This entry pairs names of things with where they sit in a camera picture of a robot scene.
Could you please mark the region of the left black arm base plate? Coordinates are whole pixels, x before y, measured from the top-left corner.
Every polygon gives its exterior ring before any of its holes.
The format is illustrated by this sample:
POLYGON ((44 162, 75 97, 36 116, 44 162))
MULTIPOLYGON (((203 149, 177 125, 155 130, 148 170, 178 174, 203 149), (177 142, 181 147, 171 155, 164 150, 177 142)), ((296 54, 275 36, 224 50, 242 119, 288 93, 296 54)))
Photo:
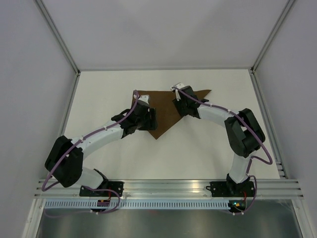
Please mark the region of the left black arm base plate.
POLYGON ((122 196, 124 191, 124 182, 122 181, 108 181, 102 183, 96 189, 88 189, 85 186, 81 186, 79 196, 80 197, 119 197, 122 196))

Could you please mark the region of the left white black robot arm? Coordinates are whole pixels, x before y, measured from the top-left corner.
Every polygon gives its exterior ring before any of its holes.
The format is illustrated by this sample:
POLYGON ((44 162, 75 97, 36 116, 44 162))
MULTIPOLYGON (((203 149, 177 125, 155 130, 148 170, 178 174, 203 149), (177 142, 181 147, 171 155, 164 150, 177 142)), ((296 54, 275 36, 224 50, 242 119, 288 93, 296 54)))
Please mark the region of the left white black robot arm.
POLYGON ((60 136, 54 143, 45 168, 48 177, 55 177, 63 187, 74 184, 90 188, 96 196, 108 191, 108 179, 97 169, 83 166, 84 160, 107 144, 123 139, 137 130, 156 130, 156 110, 150 107, 149 96, 142 95, 132 108, 113 116, 105 125, 85 136, 72 139, 60 136))

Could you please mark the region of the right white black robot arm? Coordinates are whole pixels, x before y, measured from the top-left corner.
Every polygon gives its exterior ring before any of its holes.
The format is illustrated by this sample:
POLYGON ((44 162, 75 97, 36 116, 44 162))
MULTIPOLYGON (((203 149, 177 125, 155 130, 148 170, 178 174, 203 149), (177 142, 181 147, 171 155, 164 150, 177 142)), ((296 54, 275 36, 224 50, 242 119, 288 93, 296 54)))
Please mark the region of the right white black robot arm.
POLYGON ((182 116, 212 121, 226 130, 233 152, 233 161, 225 182, 211 182, 207 189, 213 197, 254 196, 255 183, 249 170, 255 153, 263 146, 265 135, 250 109, 232 111, 198 99, 191 86, 177 84, 171 87, 175 93, 173 104, 182 116))

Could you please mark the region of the brown cloth napkin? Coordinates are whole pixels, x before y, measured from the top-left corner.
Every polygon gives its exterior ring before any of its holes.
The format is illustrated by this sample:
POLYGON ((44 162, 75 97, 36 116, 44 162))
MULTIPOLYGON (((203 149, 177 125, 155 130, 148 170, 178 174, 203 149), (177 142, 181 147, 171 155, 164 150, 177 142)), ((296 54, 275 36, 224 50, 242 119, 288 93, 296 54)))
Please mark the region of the brown cloth napkin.
POLYGON ((173 100, 176 95, 172 91, 138 91, 139 95, 149 95, 149 105, 156 110, 156 130, 147 130, 154 139, 158 139, 182 119, 173 100))

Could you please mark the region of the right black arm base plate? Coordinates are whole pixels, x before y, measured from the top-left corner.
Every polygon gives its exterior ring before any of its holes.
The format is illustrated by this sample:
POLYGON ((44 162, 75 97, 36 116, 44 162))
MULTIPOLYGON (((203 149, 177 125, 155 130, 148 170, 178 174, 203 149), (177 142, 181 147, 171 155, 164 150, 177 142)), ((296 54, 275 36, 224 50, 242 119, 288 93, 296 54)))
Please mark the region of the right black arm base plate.
POLYGON ((226 181, 211 181, 206 186, 212 197, 253 197, 256 189, 252 181, 245 183, 228 183, 226 181))

